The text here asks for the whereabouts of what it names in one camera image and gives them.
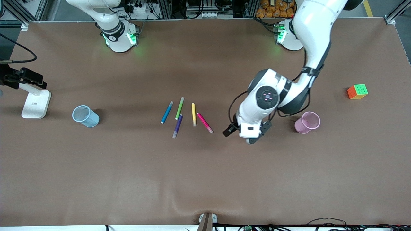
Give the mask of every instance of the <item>brown table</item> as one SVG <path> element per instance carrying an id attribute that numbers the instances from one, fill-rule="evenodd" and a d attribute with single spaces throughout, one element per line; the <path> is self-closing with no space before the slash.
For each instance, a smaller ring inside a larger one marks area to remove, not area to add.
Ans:
<path id="1" fill-rule="evenodd" d="M 20 34 L 39 57 L 24 66 L 52 98 L 44 119 L 25 120 L 26 92 L 2 87 L 1 225 L 192 224 L 203 212 L 237 224 L 411 223 L 410 67 L 382 18 L 336 21 L 309 107 L 318 130 L 301 135 L 297 117 L 276 117 L 252 146 L 221 134 L 230 102 L 261 69 L 295 77 L 303 51 L 275 45 L 252 20 L 147 22 L 126 53 L 98 32 L 32 23 Z M 349 100 L 346 88 L 361 83 L 369 95 Z M 186 117 L 172 139 L 177 107 L 160 120 L 181 96 Z M 214 134 L 192 126 L 191 102 Z M 72 120 L 81 104 L 98 126 Z"/>

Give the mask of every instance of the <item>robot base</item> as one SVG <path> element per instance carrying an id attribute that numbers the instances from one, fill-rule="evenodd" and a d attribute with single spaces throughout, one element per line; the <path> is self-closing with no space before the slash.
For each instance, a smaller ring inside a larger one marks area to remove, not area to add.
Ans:
<path id="1" fill-rule="evenodd" d="M 110 39 L 107 39 L 104 36 L 107 46 L 114 52 L 119 53 L 126 52 L 132 47 L 137 47 L 139 42 L 140 27 L 126 20 L 122 20 L 122 23 L 124 24 L 125 29 L 117 41 L 110 41 Z"/>
<path id="2" fill-rule="evenodd" d="M 25 119 L 41 119 L 46 115 L 51 93 L 47 90 L 41 90 L 40 92 L 40 95 L 28 93 L 21 117 Z"/>
<path id="3" fill-rule="evenodd" d="M 279 34 L 275 36 L 275 39 L 278 44 L 281 44 L 285 49 L 291 50 L 291 51 L 298 51 L 301 50 L 303 45 L 301 42 L 296 38 L 296 36 L 291 33 L 290 30 L 290 22 L 291 19 L 286 19 L 282 22 L 279 23 L 280 26 L 283 26 L 284 28 L 279 29 Z"/>

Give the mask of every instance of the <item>floor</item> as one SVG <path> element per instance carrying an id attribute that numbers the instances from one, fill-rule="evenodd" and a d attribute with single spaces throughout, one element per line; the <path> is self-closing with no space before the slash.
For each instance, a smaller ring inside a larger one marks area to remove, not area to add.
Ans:
<path id="1" fill-rule="evenodd" d="M 359 7 L 351 11 L 343 11 L 340 14 L 340 18 L 357 18 L 357 17 L 381 17 L 390 12 L 401 0 L 368 0 L 361 4 Z M 51 7 L 54 10 L 52 13 L 46 16 L 50 21 L 90 21 L 92 20 L 86 13 L 69 5 L 65 0 L 56 0 Z M 411 56 L 411 9 L 407 10 L 401 16 L 395 20 L 395 27 L 397 28 L 398 35 L 404 46 L 405 54 Z M 0 32 L 4 33 L 13 39 L 18 37 L 20 32 L 19 28 L 0 28 Z M 14 45 L 3 38 L 0 38 L 0 58 L 8 59 L 11 55 Z"/>

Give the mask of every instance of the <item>yellow marker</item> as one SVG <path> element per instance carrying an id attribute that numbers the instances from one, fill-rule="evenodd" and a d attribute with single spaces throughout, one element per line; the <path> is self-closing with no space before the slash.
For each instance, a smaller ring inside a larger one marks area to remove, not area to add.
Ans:
<path id="1" fill-rule="evenodd" d="M 193 112 L 193 127 L 197 127 L 197 117 L 196 117 L 196 105 L 191 104 L 191 111 Z"/>
<path id="2" fill-rule="evenodd" d="M 367 16 L 370 17 L 370 18 L 374 17 L 374 16 L 372 15 L 371 8 L 369 7 L 368 0 L 365 0 L 365 1 L 363 2 L 363 4 L 364 4 L 365 12 L 367 13 Z"/>

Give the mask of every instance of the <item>pink marker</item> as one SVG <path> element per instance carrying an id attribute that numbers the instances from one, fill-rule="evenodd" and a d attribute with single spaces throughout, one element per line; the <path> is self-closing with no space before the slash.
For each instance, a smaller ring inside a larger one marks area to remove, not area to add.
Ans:
<path id="1" fill-rule="evenodd" d="M 207 128 L 207 130 L 210 132 L 210 133 L 213 133 L 214 131 L 211 129 L 211 127 L 208 125 L 208 123 L 207 123 L 207 121 L 204 119 L 204 117 L 199 113 L 199 112 L 197 112 L 197 116 L 200 118 L 200 120 L 203 122 L 203 124 L 204 124 L 204 126 Z"/>

